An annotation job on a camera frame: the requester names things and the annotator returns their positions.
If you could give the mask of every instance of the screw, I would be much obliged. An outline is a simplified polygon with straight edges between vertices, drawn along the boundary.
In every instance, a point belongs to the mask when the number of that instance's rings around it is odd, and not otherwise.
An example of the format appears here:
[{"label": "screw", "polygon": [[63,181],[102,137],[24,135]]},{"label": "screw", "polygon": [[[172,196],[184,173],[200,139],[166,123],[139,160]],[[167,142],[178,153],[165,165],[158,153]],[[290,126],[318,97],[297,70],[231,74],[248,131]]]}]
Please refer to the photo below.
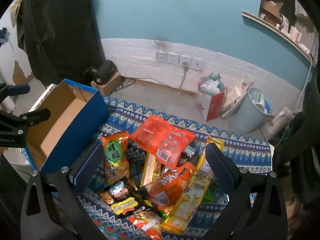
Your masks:
[{"label": "screw", "polygon": [[270,171],[269,174],[270,174],[270,176],[273,177],[273,178],[275,178],[275,177],[277,176],[277,174],[276,174],[274,171]]},{"label": "screw", "polygon": [[64,166],[64,167],[61,168],[61,172],[62,173],[66,173],[68,171],[69,171],[69,168],[67,166]]},{"label": "screw", "polygon": [[39,171],[35,170],[33,172],[31,172],[32,177],[35,177],[39,174]]},{"label": "screw", "polygon": [[245,167],[240,167],[239,171],[243,174],[246,174],[248,172],[248,170]]}]

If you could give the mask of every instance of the wall shelf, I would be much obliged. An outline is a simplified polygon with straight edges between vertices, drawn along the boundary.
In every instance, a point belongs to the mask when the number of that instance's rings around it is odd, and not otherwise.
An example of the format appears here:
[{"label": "wall shelf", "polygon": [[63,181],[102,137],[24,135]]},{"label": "wall shelf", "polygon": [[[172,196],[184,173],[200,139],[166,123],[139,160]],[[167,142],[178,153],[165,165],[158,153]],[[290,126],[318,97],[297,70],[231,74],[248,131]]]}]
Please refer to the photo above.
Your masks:
[{"label": "wall shelf", "polygon": [[310,56],[305,53],[298,44],[296,44],[295,42],[293,42],[289,37],[287,37],[285,34],[283,34],[280,30],[278,30],[276,27],[274,27],[273,25],[271,25],[270,23],[262,20],[261,18],[259,18],[256,15],[253,15],[249,12],[246,11],[241,11],[242,16],[247,17],[249,19],[252,19],[253,21],[260,23],[261,25],[267,27],[268,29],[272,30],[273,32],[277,33],[279,36],[281,36],[282,38],[284,38],[287,42],[289,42],[292,46],[294,46],[309,62],[310,62]]}]

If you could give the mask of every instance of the red and white box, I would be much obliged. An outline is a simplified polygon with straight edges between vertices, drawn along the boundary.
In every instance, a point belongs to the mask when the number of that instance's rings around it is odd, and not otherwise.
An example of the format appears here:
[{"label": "red and white box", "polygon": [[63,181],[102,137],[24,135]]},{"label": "red and white box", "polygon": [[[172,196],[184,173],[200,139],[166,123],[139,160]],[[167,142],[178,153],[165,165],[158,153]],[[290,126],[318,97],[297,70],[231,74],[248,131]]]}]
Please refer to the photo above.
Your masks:
[{"label": "red and white box", "polygon": [[209,96],[199,90],[197,91],[196,104],[206,122],[219,117],[223,98],[226,93],[227,87],[225,87],[223,92],[214,96]]}]

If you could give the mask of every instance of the bucket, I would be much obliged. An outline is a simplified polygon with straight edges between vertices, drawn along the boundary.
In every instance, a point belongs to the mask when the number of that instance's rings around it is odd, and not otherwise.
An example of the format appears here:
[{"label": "bucket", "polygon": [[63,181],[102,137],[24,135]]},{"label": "bucket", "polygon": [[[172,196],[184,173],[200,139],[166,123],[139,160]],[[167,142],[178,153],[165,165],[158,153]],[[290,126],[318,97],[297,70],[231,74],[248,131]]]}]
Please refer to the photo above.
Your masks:
[{"label": "bucket", "polygon": [[[265,114],[263,111],[258,109],[250,100],[249,95],[252,97],[254,95],[263,94],[264,101],[268,105],[269,110]],[[260,127],[267,116],[273,113],[273,104],[271,99],[260,89],[251,87],[248,90],[247,95],[245,96],[244,102],[241,104],[238,112],[236,113],[235,126],[236,128],[243,133],[250,133],[253,130]]]}]

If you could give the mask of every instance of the blue wall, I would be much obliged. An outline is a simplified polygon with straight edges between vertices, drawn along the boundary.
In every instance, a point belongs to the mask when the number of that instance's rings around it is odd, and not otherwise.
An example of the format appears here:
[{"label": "blue wall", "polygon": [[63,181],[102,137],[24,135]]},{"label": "blue wall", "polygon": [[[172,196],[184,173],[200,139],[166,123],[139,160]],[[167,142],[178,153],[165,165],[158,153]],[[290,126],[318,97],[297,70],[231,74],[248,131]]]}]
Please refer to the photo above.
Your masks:
[{"label": "blue wall", "polygon": [[94,0],[100,37],[171,41],[255,64],[302,89],[310,63],[286,40],[243,18],[260,0]]}]

